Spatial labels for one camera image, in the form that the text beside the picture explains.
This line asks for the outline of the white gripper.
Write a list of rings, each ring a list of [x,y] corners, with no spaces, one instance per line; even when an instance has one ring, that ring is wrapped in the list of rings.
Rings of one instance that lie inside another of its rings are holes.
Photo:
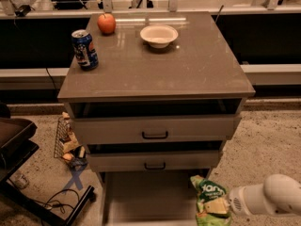
[[[238,216],[259,215],[266,212],[264,205],[263,184],[239,186],[232,189],[228,201],[234,214]],[[228,203],[224,198],[217,198],[204,203],[208,213],[226,215]]]

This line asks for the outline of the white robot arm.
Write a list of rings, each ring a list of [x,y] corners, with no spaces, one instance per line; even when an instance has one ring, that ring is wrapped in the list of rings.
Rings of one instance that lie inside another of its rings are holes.
[[[206,213],[228,213],[237,216],[301,216],[301,184],[283,174],[266,177],[262,184],[239,186],[229,194],[204,203]]]

